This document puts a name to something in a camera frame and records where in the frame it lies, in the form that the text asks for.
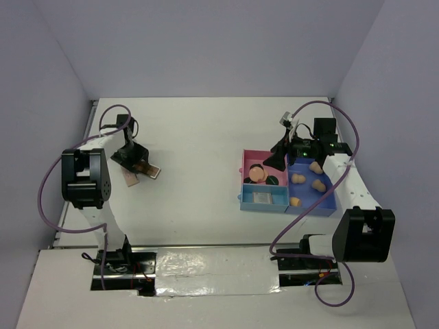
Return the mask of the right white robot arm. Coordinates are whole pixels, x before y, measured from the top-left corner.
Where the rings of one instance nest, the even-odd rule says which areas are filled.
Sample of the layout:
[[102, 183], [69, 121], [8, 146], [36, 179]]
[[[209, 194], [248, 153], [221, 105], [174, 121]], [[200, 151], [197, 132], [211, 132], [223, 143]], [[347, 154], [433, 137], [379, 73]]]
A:
[[333, 234], [311, 234], [298, 252], [300, 264], [315, 267], [322, 259], [339, 263], [386, 261], [395, 216], [369, 194], [354, 164], [356, 151], [339, 140], [336, 120], [317, 118], [309, 138], [301, 138], [300, 125], [290, 113], [280, 120], [285, 135], [271, 149], [264, 165], [288, 172], [289, 208], [303, 219], [307, 215], [343, 215]]

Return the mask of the green puff top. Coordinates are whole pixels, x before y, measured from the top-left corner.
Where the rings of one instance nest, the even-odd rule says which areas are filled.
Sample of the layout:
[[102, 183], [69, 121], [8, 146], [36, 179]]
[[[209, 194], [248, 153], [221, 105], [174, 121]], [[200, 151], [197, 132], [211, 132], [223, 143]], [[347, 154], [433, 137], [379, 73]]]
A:
[[249, 171], [253, 170], [254, 168], [260, 168], [261, 170], [263, 170], [263, 166], [261, 164], [255, 163], [250, 165]]

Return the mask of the silver foil tape sheet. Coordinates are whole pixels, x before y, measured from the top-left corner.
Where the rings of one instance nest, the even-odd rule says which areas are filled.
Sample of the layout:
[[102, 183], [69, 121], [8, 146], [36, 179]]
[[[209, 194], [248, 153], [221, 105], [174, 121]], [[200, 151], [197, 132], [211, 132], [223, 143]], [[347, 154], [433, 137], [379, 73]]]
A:
[[267, 295], [281, 291], [267, 247], [160, 248], [155, 291], [164, 297]]

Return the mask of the colourful glitter eyeshadow palette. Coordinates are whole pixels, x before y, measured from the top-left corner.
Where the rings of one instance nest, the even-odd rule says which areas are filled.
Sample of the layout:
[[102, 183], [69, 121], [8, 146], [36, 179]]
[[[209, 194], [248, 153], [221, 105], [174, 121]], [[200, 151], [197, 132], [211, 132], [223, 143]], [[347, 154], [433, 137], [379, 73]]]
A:
[[256, 204], [272, 204], [272, 194], [265, 192], [254, 192], [253, 202]]

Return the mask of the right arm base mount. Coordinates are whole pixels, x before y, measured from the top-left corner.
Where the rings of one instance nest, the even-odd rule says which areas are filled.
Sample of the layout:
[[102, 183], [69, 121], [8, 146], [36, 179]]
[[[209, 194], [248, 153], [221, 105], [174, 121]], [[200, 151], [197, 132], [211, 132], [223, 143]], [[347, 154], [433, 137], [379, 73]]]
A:
[[[299, 254], [334, 257], [332, 234], [306, 234], [299, 243], [281, 246], [278, 254]], [[335, 260], [303, 257], [271, 256], [278, 267], [281, 287], [314, 286], [319, 279], [321, 284], [342, 284], [339, 265]]]

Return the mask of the peach puff with ribbon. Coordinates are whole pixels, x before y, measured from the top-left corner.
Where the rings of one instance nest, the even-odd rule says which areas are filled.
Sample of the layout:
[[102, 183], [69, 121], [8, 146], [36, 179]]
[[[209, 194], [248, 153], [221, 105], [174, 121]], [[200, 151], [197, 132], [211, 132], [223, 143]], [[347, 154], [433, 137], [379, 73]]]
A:
[[268, 173], [265, 169], [261, 170], [260, 168], [254, 168], [249, 171], [249, 178], [255, 183], [264, 182], [268, 177]]

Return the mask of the brown eyeshadow palette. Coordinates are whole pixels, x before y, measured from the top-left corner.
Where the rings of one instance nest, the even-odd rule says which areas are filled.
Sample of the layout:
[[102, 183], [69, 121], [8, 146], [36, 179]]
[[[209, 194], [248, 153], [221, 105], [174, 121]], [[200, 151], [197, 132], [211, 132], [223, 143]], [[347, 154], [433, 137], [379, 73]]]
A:
[[139, 162], [134, 165], [134, 168], [138, 173], [141, 173], [149, 178], [156, 179], [161, 172], [159, 167], [146, 162]]

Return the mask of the gourd sponge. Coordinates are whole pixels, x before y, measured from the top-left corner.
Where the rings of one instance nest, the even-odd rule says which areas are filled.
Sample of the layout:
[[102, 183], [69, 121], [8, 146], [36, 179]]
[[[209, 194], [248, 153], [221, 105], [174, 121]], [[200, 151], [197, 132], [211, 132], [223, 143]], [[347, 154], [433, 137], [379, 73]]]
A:
[[316, 174], [318, 174], [318, 175], [323, 174], [322, 167], [321, 167], [316, 161], [312, 162], [312, 163], [309, 165], [309, 170], [310, 170], [310, 171], [313, 171], [314, 173], [316, 173]]
[[301, 174], [293, 173], [291, 176], [292, 184], [304, 184], [306, 182], [306, 177]]
[[326, 185], [320, 180], [314, 180], [311, 187], [321, 193], [324, 193], [327, 190]]

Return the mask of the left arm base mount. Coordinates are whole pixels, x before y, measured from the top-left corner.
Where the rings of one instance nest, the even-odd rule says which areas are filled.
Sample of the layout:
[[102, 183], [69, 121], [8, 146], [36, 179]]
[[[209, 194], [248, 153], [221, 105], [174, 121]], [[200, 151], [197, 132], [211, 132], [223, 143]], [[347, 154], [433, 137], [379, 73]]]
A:
[[126, 241], [115, 252], [99, 250], [94, 257], [83, 252], [81, 257], [93, 263], [92, 291], [131, 290], [140, 296], [156, 295], [156, 252], [133, 248]]

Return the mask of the light blue drawer box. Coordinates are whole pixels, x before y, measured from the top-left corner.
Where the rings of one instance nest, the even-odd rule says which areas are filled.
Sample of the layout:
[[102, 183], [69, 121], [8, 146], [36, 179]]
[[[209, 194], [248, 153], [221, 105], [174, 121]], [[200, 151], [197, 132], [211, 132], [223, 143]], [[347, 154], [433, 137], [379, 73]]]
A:
[[[272, 204], [256, 204], [253, 202], [254, 192], [272, 194]], [[285, 186], [242, 184], [238, 196], [240, 210], [255, 212], [281, 212], [284, 213], [289, 206], [289, 194]]]

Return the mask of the aluminium rail left edge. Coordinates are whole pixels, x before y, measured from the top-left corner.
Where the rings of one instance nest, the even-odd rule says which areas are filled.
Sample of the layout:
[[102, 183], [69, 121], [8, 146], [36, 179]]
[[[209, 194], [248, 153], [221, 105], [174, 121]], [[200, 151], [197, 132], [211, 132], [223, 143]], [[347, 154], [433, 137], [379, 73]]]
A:
[[86, 202], [88, 201], [88, 197], [91, 197], [91, 201], [93, 201], [93, 192], [96, 189], [95, 183], [91, 183], [91, 191], [88, 191], [86, 185], [90, 180], [89, 174], [86, 174], [85, 178], [81, 178], [77, 176], [77, 174], [82, 172], [84, 169], [88, 169], [89, 166], [89, 155], [87, 153], [82, 154], [80, 147], [84, 146], [88, 141], [93, 140], [90, 132], [98, 103], [98, 100], [92, 100], [85, 133], [83, 133], [82, 140], [76, 145], [64, 150], [53, 165], [54, 167], [56, 164], [60, 163], [61, 190], [62, 197], [64, 198], [64, 208], [58, 223], [55, 225], [57, 238], [59, 238], [62, 233], [81, 234], [93, 231], [89, 227], [68, 228], [65, 224], [65, 221], [67, 215], [69, 214], [70, 208], [75, 208], [77, 205], [82, 206], [84, 200]]

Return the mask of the pink drawer box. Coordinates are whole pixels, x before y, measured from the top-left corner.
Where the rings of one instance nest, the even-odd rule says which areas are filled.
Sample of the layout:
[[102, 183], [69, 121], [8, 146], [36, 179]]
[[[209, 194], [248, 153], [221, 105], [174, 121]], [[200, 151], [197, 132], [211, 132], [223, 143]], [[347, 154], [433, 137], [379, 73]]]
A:
[[243, 150], [241, 168], [239, 169], [241, 183], [287, 186], [289, 179], [286, 171], [279, 171], [263, 163], [271, 155], [269, 151]]

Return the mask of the orange teardrop sponge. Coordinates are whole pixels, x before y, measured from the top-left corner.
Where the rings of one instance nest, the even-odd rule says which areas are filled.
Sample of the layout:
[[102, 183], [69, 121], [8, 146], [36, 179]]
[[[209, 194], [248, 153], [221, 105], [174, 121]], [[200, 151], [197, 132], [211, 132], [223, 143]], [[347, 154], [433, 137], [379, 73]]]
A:
[[302, 206], [302, 201], [299, 198], [297, 198], [297, 197], [290, 197], [289, 205], [291, 207], [301, 207]]

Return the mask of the gourd sponge front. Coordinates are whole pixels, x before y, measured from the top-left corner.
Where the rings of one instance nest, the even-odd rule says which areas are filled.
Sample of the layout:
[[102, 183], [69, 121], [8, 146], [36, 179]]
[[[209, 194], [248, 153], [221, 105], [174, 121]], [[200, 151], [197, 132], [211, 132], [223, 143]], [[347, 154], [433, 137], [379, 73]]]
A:
[[312, 163], [309, 165], [309, 170], [310, 170], [310, 171], [313, 171], [314, 173], [316, 173], [316, 174], [318, 174], [318, 175], [323, 174], [322, 167], [321, 167], [316, 161], [312, 162]]

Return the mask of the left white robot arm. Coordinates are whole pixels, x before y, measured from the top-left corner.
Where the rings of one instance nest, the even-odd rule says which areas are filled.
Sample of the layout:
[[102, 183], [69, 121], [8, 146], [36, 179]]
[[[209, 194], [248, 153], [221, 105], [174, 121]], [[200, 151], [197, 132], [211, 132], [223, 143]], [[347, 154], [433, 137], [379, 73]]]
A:
[[138, 130], [135, 119], [119, 114], [116, 123], [103, 126], [102, 136], [81, 147], [66, 149], [61, 155], [62, 196], [90, 226], [106, 226], [95, 231], [99, 251], [94, 262], [119, 273], [134, 267], [134, 255], [110, 208], [108, 161], [113, 160], [134, 175], [154, 172], [148, 149], [134, 141]]

